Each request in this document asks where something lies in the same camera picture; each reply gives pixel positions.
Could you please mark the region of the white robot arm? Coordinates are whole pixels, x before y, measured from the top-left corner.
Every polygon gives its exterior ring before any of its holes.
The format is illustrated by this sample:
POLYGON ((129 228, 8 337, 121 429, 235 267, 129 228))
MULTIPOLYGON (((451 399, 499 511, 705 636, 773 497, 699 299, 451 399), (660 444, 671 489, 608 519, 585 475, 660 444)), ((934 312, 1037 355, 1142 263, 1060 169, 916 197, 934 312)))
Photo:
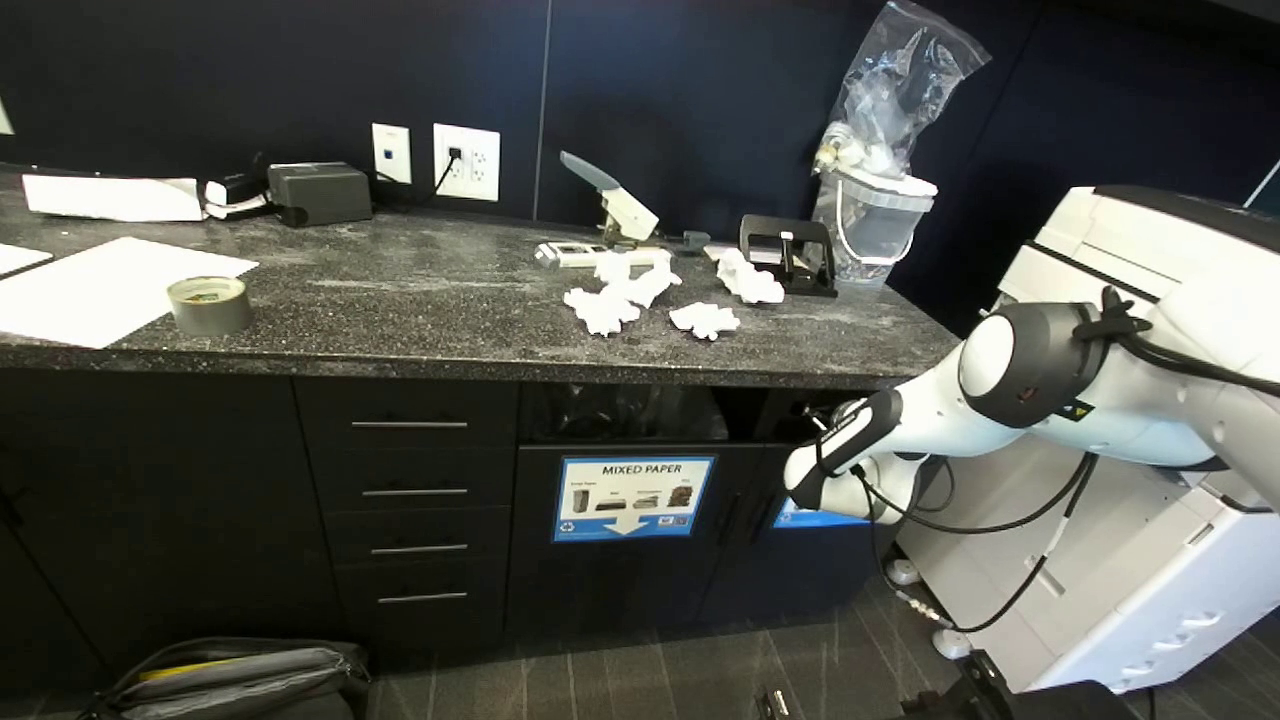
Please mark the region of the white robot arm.
POLYGON ((1211 353, 1167 312, 1003 303, 916 382, 844 406, 785 459, 802 509, 896 525, 936 455, 1043 438, 1148 467, 1225 464, 1280 506, 1276 364, 1211 353))

